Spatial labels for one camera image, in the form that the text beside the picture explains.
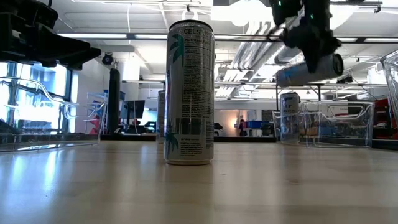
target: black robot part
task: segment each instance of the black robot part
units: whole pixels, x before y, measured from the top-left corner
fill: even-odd
[[[87,42],[57,35],[57,19],[55,10],[36,0],[0,1],[0,61],[45,67],[59,63],[81,70],[83,63],[101,55]]]
[[[270,4],[276,24],[273,32],[286,18],[297,16],[304,7],[305,16],[300,25],[291,30],[284,29],[280,38],[287,47],[298,47],[303,52],[310,73],[316,72],[322,56],[333,54],[341,46],[330,30],[330,0],[270,0]]]

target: computer monitor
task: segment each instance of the computer monitor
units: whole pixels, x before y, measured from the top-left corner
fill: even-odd
[[[142,119],[142,114],[144,113],[145,100],[137,101],[126,101],[121,108],[120,118],[137,118]]]

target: table surface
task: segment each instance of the table surface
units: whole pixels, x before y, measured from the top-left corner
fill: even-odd
[[[154,142],[0,154],[0,223],[397,223],[398,154],[215,144],[207,166]]]

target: energy drink can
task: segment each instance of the energy drink can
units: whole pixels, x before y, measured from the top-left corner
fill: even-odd
[[[308,72],[305,62],[279,70],[276,73],[276,83],[280,87],[302,86],[310,82],[339,77],[343,71],[344,64],[341,56],[331,54],[320,58],[315,73]]]
[[[165,96],[166,92],[164,90],[159,91],[157,95],[156,143],[157,148],[161,150],[163,150],[164,141]]]
[[[280,141],[297,144],[299,142],[300,96],[297,93],[284,93],[280,96]]]
[[[164,136],[169,164],[202,165],[213,159],[214,47],[213,29],[202,21],[170,26]]]

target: clear plastic bin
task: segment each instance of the clear plastic bin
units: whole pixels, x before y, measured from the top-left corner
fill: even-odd
[[[389,90],[392,116],[398,124],[398,50],[384,56],[381,60]]]
[[[79,105],[34,80],[0,78],[0,151],[98,144],[106,102]]]
[[[369,102],[304,102],[300,112],[281,117],[280,141],[306,147],[371,147],[374,104]],[[297,128],[284,128],[285,120],[295,116]]]

